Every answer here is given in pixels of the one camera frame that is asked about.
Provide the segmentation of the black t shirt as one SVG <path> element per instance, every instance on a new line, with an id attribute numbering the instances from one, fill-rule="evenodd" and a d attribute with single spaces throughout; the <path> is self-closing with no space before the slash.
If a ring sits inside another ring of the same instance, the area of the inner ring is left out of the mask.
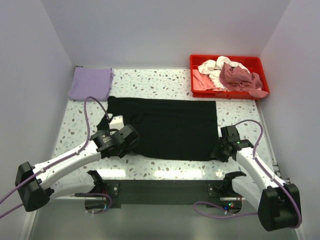
<path id="1" fill-rule="evenodd" d="M 219 141 L 215 101 L 110 96 L 107 113 L 134 127 L 139 142 L 132 151 L 144 157 L 210 161 Z"/>

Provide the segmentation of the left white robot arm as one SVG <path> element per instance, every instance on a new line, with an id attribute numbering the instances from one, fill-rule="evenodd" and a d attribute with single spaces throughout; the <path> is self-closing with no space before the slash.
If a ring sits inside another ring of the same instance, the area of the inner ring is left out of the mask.
<path id="1" fill-rule="evenodd" d="M 54 184 L 69 173 L 104 158 L 123 158 L 138 145 L 140 135 L 130 124 L 98 130 L 78 148 L 43 163 L 19 165 L 15 186 L 26 212 L 45 206 L 59 191 Z"/>

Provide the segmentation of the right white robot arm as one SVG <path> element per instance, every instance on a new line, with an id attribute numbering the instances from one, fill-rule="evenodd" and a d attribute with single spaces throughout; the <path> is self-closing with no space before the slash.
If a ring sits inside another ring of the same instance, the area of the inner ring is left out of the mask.
<path id="1" fill-rule="evenodd" d="M 221 137 L 211 156 L 221 162 L 232 158 L 243 170 L 227 173 L 219 191 L 244 197 L 257 210 L 262 227 L 268 231 L 298 228 L 302 223 L 300 191 L 269 168 L 257 153 L 257 144 L 241 139 L 235 125 L 220 129 Z"/>

